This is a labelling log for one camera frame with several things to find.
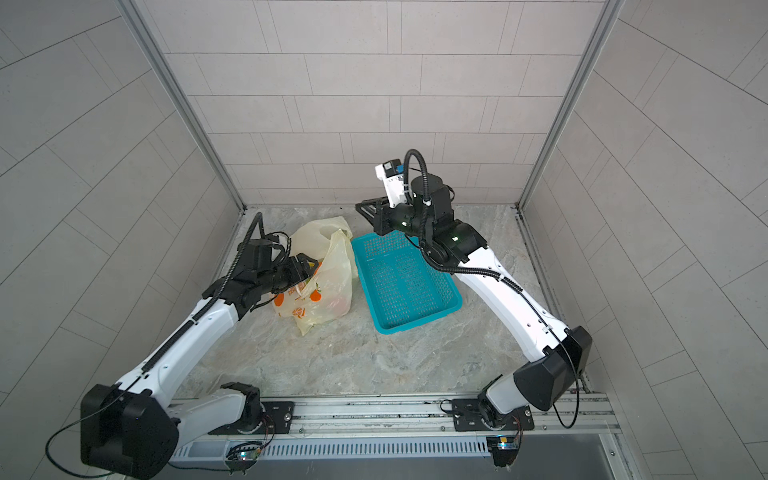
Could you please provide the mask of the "cream fruit-print plastic bag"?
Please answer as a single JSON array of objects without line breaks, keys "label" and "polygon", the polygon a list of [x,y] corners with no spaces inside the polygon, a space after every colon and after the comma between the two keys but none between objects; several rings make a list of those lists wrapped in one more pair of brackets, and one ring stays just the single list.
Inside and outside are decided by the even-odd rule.
[{"label": "cream fruit-print plastic bag", "polygon": [[358,278],[352,238],[342,216],[310,221],[291,236],[292,252],[318,260],[319,268],[305,289],[293,286],[279,294],[273,308],[278,316],[293,319],[302,335],[349,312],[353,281]]}]

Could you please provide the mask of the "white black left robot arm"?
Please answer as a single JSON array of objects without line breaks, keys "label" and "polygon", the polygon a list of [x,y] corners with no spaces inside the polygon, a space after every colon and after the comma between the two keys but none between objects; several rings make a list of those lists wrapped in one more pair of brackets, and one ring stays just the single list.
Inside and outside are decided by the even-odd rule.
[{"label": "white black left robot arm", "polygon": [[214,343],[263,296],[310,279],[319,261],[298,254],[274,264],[248,254],[213,283],[186,320],[134,369],[111,386],[92,387],[81,402],[83,464],[150,479],[178,447],[222,427],[252,433],[265,423],[258,388],[230,382],[184,406],[172,400],[182,381]]}]

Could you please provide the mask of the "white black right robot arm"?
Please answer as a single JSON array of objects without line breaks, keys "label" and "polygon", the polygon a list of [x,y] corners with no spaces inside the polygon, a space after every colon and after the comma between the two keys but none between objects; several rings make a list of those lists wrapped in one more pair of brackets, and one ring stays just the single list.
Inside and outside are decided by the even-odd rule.
[{"label": "white black right robot arm", "polygon": [[582,327],[570,328],[529,295],[502,266],[486,239],[454,216],[452,190],[428,174],[404,186],[402,176],[384,181],[386,196],[356,204],[356,211],[383,236],[399,231],[415,240],[422,258],[473,290],[521,347],[526,363],[479,394],[484,422],[498,429],[525,406],[542,411],[578,384],[592,346]]}]

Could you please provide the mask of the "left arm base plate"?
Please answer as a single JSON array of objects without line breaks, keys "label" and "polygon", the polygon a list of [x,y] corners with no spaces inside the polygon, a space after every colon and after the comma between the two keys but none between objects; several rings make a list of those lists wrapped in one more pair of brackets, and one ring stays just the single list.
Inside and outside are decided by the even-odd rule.
[{"label": "left arm base plate", "polygon": [[223,425],[209,435],[262,435],[287,434],[290,431],[295,403],[290,401],[262,401],[258,407],[247,406],[236,422]]}]

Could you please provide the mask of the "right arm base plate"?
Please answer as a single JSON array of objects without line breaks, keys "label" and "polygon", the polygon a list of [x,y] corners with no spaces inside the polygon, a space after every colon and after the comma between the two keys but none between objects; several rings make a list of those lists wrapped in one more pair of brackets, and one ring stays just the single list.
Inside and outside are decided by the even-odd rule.
[{"label": "right arm base plate", "polygon": [[457,432],[531,431],[535,428],[528,406],[499,413],[489,402],[478,398],[454,398],[440,406],[454,422]]}]

